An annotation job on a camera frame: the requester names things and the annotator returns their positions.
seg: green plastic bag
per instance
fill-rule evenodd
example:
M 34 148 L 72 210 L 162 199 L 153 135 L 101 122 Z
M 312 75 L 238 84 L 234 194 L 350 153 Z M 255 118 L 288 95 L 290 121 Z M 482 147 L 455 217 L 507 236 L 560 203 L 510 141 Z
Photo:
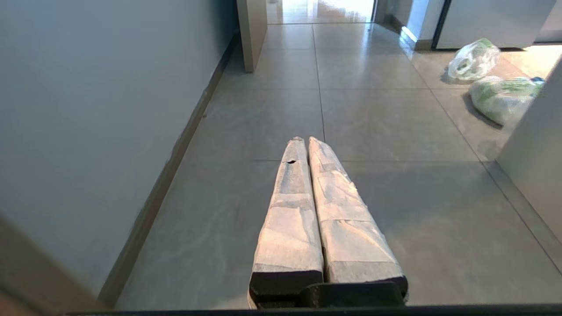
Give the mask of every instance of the green plastic bag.
M 506 125 L 521 119 L 541 87 L 541 83 L 525 77 L 503 80 L 488 76 L 473 83 L 469 93 L 476 109 L 492 121 Z

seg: plastic bag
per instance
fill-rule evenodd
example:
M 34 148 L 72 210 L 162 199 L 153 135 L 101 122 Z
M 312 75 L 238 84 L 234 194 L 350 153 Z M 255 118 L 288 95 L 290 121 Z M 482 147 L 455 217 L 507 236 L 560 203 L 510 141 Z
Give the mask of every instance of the plastic bag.
M 500 59 L 500 49 L 486 38 L 461 48 L 449 63 L 450 78 L 472 81 L 486 76 Z
M 544 82 L 533 80 L 524 77 L 503 80 L 488 76 L 470 86 L 470 98 L 474 107 L 492 121 L 513 126 L 525 114 Z

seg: gray floor tile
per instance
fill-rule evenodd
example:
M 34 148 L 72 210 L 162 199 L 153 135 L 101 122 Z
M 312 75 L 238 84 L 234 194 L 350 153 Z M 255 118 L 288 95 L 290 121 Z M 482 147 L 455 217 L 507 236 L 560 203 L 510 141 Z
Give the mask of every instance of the gray floor tile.
M 421 74 L 430 88 L 439 89 L 468 89 L 472 82 L 452 80 L 447 75 L 449 62 L 455 57 L 455 52 L 413 52 L 410 55 L 412 64 Z M 512 65 L 507 59 L 500 57 L 498 64 L 488 76 L 499 76 L 511 79 L 525 74 Z
M 318 89 L 314 49 L 263 49 L 256 71 L 245 73 L 242 51 L 238 48 L 219 86 L 229 89 Z
M 484 167 L 343 164 L 410 284 L 409 305 L 562 300 L 562 277 Z
M 117 308 L 248 308 L 253 253 L 278 166 L 184 160 Z
M 316 49 L 321 89 L 427 88 L 399 48 Z
M 194 161 L 275 160 L 295 136 L 323 139 L 318 90 L 225 90 L 213 96 L 186 157 Z
M 497 162 L 485 162 L 484 167 L 492 175 L 500 190 L 502 190 L 519 216 L 521 216 L 523 222 L 531 230 L 552 262 L 558 267 L 558 270 L 562 271 L 562 243 L 554 236 L 540 215 L 529 204 L 525 196 L 517 189 Z
M 378 24 L 315 24 L 316 48 L 408 46 L 399 34 Z
M 268 25 L 262 49 L 314 49 L 312 25 Z
M 326 140 L 341 160 L 478 160 L 430 90 L 321 95 Z
M 433 89 L 432 92 L 482 161 L 493 161 L 511 130 L 489 120 L 472 103 L 467 90 Z

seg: tiled floor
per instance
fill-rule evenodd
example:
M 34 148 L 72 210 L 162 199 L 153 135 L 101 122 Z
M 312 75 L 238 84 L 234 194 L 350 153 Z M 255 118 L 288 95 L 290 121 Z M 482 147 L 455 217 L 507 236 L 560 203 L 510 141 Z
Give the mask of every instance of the tiled floor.
M 553 50 L 502 53 L 493 73 L 546 76 Z M 247 308 L 293 136 L 323 139 L 343 161 L 410 305 L 562 302 L 562 246 L 493 162 L 509 131 L 444 79 L 452 55 L 412 52 L 376 25 L 270 25 L 254 74 L 239 51 L 228 65 L 118 308 Z
M 268 0 L 268 24 L 365 23 L 375 0 Z

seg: baseboard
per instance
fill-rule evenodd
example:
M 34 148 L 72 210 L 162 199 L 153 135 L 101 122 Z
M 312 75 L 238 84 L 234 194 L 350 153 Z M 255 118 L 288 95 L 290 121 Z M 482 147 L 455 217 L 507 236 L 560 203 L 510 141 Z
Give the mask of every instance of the baseboard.
M 113 308 L 115 306 L 119 296 L 121 295 L 121 291 L 125 287 L 127 279 L 129 279 L 133 266 L 137 261 L 137 257 L 142 246 L 144 245 L 144 241 L 148 236 L 148 232 L 154 223 L 154 219 L 160 210 L 160 206 L 162 205 L 164 197 L 170 188 L 174 175 L 178 170 L 183 156 L 185 155 L 185 151 L 193 138 L 195 130 L 201 121 L 201 117 L 203 117 L 203 114 L 207 109 L 209 100 L 211 99 L 211 96 L 215 91 L 221 76 L 223 75 L 224 69 L 230 60 L 232 52 L 239 41 L 240 34 L 237 33 L 232 37 L 232 40 L 228 44 L 207 88 L 203 91 L 199 102 L 195 106 L 195 109 L 189 118 L 189 122 L 176 141 L 170 160 L 164 166 L 158 180 L 156 180 L 143 209 L 140 211 L 133 224 L 133 229 L 127 239 L 127 242 L 125 243 L 125 246 L 123 247 L 123 250 L 119 254 L 119 257 L 115 261 L 109 276 L 103 284 L 103 287 L 98 295 L 98 301 L 103 302 L 108 307 Z
M 406 26 L 404 24 L 402 24 L 402 22 L 400 22 L 399 19 L 397 19 L 394 15 L 392 14 L 387 14 L 386 18 L 385 18 L 385 22 L 398 34 L 400 34 L 400 37 L 406 42 L 408 43 L 408 45 L 415 51 L 430 51 L 431 50 L 431 44 L 433 42 L 432 39 L 415 39 L 415 38 L 411 38 L 410 36 L 408 36 L 406 34 L 406 32 L 404 32 L 403 28 L 406 28 Z

